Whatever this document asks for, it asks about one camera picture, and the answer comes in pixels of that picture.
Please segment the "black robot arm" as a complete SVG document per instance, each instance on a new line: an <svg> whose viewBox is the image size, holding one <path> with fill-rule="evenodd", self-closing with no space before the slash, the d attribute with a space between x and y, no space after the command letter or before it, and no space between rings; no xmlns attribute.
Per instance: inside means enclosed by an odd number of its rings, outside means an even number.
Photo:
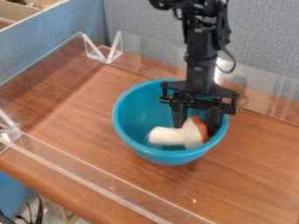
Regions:
<svg viewBox="0 0 299 224"><path fill-rule="evenodd" d="M225 52L229 43L229 0L148 0L160 11L172 11L181 21L183 38L187 45L184 61L187 76L181 81L161 83L160 102L172 108L176 128L187 120L188 109L207 111L205 125L209 134L220 127L221 117L236 113L239 92L216 84L215 71L217 52Z"/></svg>

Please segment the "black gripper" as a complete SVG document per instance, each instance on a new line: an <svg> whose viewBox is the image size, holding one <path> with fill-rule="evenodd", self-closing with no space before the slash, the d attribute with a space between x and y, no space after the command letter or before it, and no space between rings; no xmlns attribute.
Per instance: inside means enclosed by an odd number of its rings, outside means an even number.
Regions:
<svg viewBox="0 0 299 224"><path fill-rule="evenodd" d="M160 102L171 107L175 128L183 126L188 109L208 110L205 122L209 136L212 136L221 123L221 113L236 114L240 93L216 83L211 84L207 94L188 91L185 81L163 81L160 87Z"/></svg>

